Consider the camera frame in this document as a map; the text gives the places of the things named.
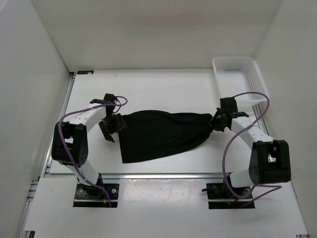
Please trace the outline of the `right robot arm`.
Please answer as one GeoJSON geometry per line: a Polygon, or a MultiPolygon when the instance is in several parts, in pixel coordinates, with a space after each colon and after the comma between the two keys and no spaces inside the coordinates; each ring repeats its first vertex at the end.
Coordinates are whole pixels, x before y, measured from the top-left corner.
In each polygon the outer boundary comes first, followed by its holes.
{"type": "Polygon", "coordinates": [[[235,134],[227,143],[222,156],[223,194],[228,198],[245,198],[239,195],[242,187],[255,188],[268,184],[286,183],[291,180],[289,145],[265,134],[251,122],[245,112],[216,109],[210,121],[213,130],[230,129],[235,134]],[[247,168],[229,175],[226,172],[226,156],[231,143],[240,137],[251,149],[247,168]]]}

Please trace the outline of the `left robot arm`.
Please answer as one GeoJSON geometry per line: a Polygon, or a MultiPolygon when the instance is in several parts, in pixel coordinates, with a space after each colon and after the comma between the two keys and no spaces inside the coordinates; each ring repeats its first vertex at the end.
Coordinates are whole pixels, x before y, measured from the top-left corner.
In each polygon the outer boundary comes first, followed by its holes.
{"type": "Polygon", "coordinates": [[[110,200],[102,176],[88,161],[88,132],[98,125],[106,141],[114,142],[112,135],[126,128],[121,114],[114,109],[118,104],[91,104],[88,108],[65,114],[55,125],[52,159],[70,169],[84,190],[92,197],[102,195],[110,200]]]}

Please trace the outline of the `black shorts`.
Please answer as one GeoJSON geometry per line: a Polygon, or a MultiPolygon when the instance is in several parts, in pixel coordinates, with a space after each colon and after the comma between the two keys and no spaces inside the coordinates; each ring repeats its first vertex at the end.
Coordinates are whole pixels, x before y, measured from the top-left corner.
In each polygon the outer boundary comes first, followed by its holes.
{"type": "Polygon", "coordinates": [[[124,164],[150,161],[190,151],[210,136],[211,114],[144,110],[124,115],[118,133],[124,164]]]}

